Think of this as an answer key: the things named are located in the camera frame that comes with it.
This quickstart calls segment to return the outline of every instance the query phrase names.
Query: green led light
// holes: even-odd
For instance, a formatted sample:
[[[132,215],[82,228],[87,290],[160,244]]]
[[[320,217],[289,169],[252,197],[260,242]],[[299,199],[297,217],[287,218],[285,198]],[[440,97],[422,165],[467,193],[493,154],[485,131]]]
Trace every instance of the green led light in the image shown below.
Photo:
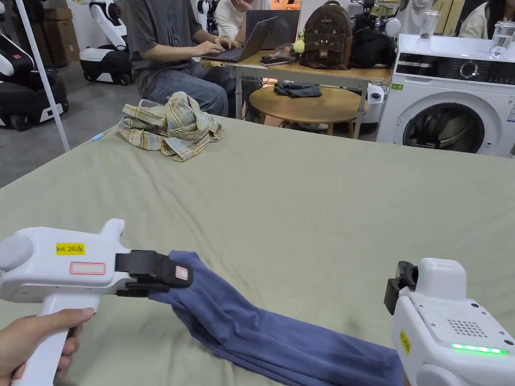
[[[480,347],[480,346],[469,346],[463,344],[452,344],[453,348],[457,348],[458,350],[467,350],[467,351],[479,351],[482,353],[493,353],[493,354],[509,354],[509,351],[499,350],[498,348],[488,348],[488,347]]]

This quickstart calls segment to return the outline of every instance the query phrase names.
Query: smartphone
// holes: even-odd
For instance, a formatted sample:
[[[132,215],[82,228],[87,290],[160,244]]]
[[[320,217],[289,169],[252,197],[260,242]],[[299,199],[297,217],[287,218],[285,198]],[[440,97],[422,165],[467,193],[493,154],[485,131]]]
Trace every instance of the smartphone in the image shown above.
[[[265,66],[265,67],[277,66],[279,64],[287,64],[287,63],[289,63],[288,60],[286,60],[284,58],[280,58],[280,57],[275,57],[275,56],[272,56],[272,55],[263,56],[261,58],[261,62],[260,62],[260,64]]]

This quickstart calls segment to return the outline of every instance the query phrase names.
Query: glass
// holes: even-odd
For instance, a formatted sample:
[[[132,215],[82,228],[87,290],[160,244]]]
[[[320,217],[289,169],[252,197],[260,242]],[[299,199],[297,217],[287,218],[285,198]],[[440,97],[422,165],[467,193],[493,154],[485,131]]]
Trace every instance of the glass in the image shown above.
[[[425,11],[422,14],[422,25],[420,26],[420,38],[429,39],[435,33],[436,23],[438,21],[438,11]]]
[[[515,22],[497,22],[492,37],[492,46],[490,48],[490,57],[498,58],[508,50],[513,41],[515,33]]]

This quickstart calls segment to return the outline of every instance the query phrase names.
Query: white pole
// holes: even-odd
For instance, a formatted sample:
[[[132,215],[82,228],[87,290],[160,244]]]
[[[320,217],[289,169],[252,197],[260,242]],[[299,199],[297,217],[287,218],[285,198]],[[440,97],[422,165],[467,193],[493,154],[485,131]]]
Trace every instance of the white pole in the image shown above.
[[[50,83],[48,83],[48,78],[46,76],[45,67],[43,66],[43,61],[41,60],[41,56],[39,55],[38,45],[36,44],[34,33],[32,32],[32,28],[30,26],[30,21],[27,16],[27,10],[25,9],[23,0],[16,0],[16,4],[18,6],[18,11],[20,12],[20,17],[22,18],[23,27],[25,28],[25,32],[27,33],[27,38],[29,39],[30,48],[32,49],[32,53],[34,54],[34,59],[36,60],[36,66],[38,67],[39,76],[43,81],[45,93],[48,98],[48,101],[50,102],[50,107],[54,115],[54,120],[56,121],[57,130],[59,130],[59,135],[61,136],[64,151],[69,151],[70,145],[68,144],[68,139],[66,138],[66,134],[64,133],[63,123],[61,122],[59,111],[57,111],[56,101],[54,99],[54,95],[52,94]]]

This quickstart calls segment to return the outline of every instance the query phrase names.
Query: round wooden table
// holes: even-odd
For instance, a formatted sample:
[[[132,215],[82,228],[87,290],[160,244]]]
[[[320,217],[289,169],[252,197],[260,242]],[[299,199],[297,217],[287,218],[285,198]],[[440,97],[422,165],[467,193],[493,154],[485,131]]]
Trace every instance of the round wooden table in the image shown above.
[[[333,135],[334,124],[347,122],[349,137],[352,138],[353,120],[357,117],[361,96],[348,90],[322,88],[319,98],[290,98],[277,95],[273,87],[265,87],[253,92],[249,101],[261,112],[262,124],[269,115],[301,124],[326,124],[329,127],[328,135]],[[367,109],[368,103],[365,102],[365,111]]]

